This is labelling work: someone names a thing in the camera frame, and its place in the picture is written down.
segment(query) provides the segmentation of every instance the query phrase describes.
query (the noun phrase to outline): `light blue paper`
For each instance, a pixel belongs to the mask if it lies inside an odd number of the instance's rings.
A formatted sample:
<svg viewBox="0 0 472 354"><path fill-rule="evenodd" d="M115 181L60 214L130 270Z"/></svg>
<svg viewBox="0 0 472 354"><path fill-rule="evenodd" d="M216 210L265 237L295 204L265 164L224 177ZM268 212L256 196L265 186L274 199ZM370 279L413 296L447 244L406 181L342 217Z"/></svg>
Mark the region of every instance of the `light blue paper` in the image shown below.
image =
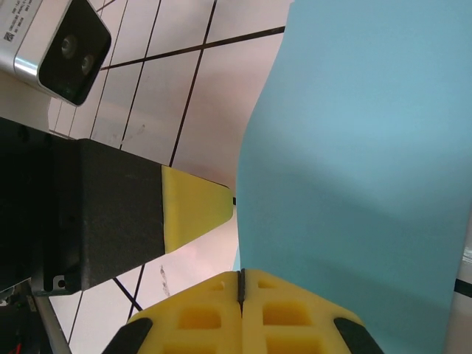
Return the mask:
<svg viewBox="0 0 472 354"><path fill-rule="evenodd" d="M241 259L240 259L239 247L238 247L236 251L235 264L233 265L233 271L240 271L240 270L241 270Z"/></svg>
<svg viewBox="0 0 472 354"><path fill-rule="evenodd" d="M472 196L472 2L296 0L240 155L241 265L441 353Z"/></svg>

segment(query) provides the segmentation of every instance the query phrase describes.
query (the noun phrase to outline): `square cutout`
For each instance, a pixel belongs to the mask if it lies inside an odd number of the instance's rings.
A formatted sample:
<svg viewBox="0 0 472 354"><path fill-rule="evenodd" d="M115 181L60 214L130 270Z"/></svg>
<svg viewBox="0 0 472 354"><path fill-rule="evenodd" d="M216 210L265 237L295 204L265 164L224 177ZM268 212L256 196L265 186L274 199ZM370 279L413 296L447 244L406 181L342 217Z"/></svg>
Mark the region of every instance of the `square cutout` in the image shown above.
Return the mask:
<svg viewBox="0 0 472 354"><path fill-rule="evenodd" d="M267 354L322 354L321 343L311 338L266 338Z"/></svg>
<svg viewBox="0 0 472 354"><path fill-rule="evenodd" d="M271 283L263 279L257 282L257 286L259 287L259 289L274 289L275 288L274 285L272 285Z"/></svg>
<svg viewBox="0 0 472 354"><path fill-rule="evenodd" d="M301 302L269 302L263 306L265 326L309 326L308 310Z"/></svg>
<svg viewBox="0 0 472 354"><path fill-rule="evenodd" d="M216 354L215 348L198 347L190 345L166 345L164 347L164 354Z"/></svg>
<svg viewBox="0 0 472 354"><path fill-rule="evenodd" d="M213 286L210 288L213 291L223 291L225 288L226 284L222 282L217 282L216 284L213 284Z"/></svg>
<svg viewBox="0 0 472 354"><path fill-rule="evenodd" d="M178 320L181 330L213 330L221 327L221 316L214 308L185 308Z"/></svg>

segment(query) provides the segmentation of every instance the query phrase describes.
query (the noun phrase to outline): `camera lens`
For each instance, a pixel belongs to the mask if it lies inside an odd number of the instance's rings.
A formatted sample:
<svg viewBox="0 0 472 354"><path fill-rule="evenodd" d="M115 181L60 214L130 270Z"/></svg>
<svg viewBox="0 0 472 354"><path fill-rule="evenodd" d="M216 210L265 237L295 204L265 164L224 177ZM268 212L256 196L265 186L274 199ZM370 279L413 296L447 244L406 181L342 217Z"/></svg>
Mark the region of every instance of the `camera lens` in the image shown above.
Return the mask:
<svg viewBox="0 0 472 354"><path fill-rule="evenodd" d="M77 38L74 35L68 35L63 39L60 49L65 59L72 58L77 50Z"/></svg>
<svg viewBox="0 0 472 354"><path fill-rule="evenodd" d="M88 75L91 71L91 68L94 65L94 57L93 55L87 55L82 59L82 72L84 75Z"/></svg>

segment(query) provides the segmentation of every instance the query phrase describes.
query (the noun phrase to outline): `black camera face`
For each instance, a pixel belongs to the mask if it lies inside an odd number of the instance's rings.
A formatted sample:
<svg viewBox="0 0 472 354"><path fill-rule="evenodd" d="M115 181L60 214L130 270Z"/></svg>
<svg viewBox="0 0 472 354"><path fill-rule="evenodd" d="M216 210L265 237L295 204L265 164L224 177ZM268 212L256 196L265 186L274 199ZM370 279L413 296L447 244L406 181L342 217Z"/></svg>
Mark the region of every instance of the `black camera face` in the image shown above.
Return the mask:
<svg viewBox="0 0 472 354"><path fill-rule="evenodd" d="M40 83L81 105L110 49L111 36L86 0L72 0L40 66Z"/></svg>

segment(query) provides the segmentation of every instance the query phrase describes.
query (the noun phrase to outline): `floor tile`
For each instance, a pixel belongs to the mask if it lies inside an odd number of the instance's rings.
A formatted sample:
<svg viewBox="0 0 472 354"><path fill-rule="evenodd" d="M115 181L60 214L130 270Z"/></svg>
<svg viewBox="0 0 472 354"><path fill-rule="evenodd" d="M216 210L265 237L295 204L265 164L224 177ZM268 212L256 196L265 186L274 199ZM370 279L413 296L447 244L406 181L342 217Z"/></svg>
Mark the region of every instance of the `floor tile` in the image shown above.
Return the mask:
<svg viewBox="0 0 472 354"><path fill-rule="evenodd" d="M56 122L54 131L64 135L69 135L72 120L74 119L74 114L75 107L73 105L63 102L60 106L59 117L58 121Z"/></svg>
<svg viewBox="0 0 472 354"><path fill-rule="evenodd" d="M107 66L110 64L111 57L114 51L115 40L118 37L119 26L121 24L127 1L128 0L116 0L114 3L109 4L107 7L105 7L102 11L102 21L105 23L111 34L111 48L105 58L103 66Z"/></svg>
<svg viewBox="0 0 472 354"><path fill-rule="evenodd" d="M472 249L465 250L457 278L472 284Z"/></svg>
<svg viewBox="0 0 472 354"><path fill-rule="evenodd" d="M74 139L89 138L97 115L98 105L102 96L107 71L99 72L87 100L75 111L70 137Z"/></svg>
<svg viewBox="0 0 472 354"><path fill-rule="evenodd" d="M122 63L145 56L158 5L157 0L128 1L112 63Z"/></svg>
<svg viewBox="0 0 472 354"><path fill-rule="evenodd" d="M119 148L142 64L123 66L108 73L91 138Z"/></svg>
<svg viewBox="0 0 472 354"><path fill-rule="evenodd" d="M247 122L282 35L204 51L173 166L235 189Z"/></svg>
<svg viewBox="0 0 472 354"><path fill-rule="evenodd" d="M67 340L71 335L72 324L74 323L81 294L82 292L79 291L68 296L51 296L49 298Z"/></svg>
<svg viewBox="0 0 472 354"><path fill-rule="evenodd" d="M218 0L208 42L285 26L294 0Z"/></svg>
<svg viewBox="0 0 472 354"><path fill-rule="evenodd" d="M130 302L113 280L83 292L70 347L72 354L100 354L128 320Z"/></svg>
<svg viewBox="0 0 472 354"><path fill-rule="evenodd" d="M124 151L169 164L198 55L191 52L145 63Z"/></svg>
<svg viewBox="0 0 472 354"><path fill-rule="evenodd" d="M103 0L89 0L95 10L100 9L105 3Z"/></svg>
<svg viewBox="0 0 472 354"><path fill-rule="evenodd" d="M58 122L61 103L62 103L61 100L57 98L52 98L51 103L49 104L49 110L48 110L47 115L48 115L49 129L51 130L54 130L56 123Z"/></svg>
<svg viewBox="0 0 472 354"><path fill-rule="evenodd" d="M139 311L136 308L133 308L133 311L131 311L131 315L134 316L138 313Z"/></svg>
<svg viewBox="0 0 472 354"><path fill-rule="evenodd" d="M472 299L454 294L444 353L463 354L470 348L472 348Z"/></svg>
<svg viewBox="0 0 472 354"><path fill-rule="evenodd" d="M162 0L148 55L203 43L213 0Z"/></svg>
<svg viewBox="0 0 472 354"><path fill-rule="evenodd" d="M237 250L233 218L197 240L146 264L137 302L148 308L224 271L231 271Z"/></svg>
<svg viewBox="0 0 472 354"><path fill-rule="evenodd" d="M136 291L136 284L138 283L139 272L141 271L141 267L131 269L124 274L121 274L117 277L119 282L128 290L131 296L134 296L134 292Z"/></svg>

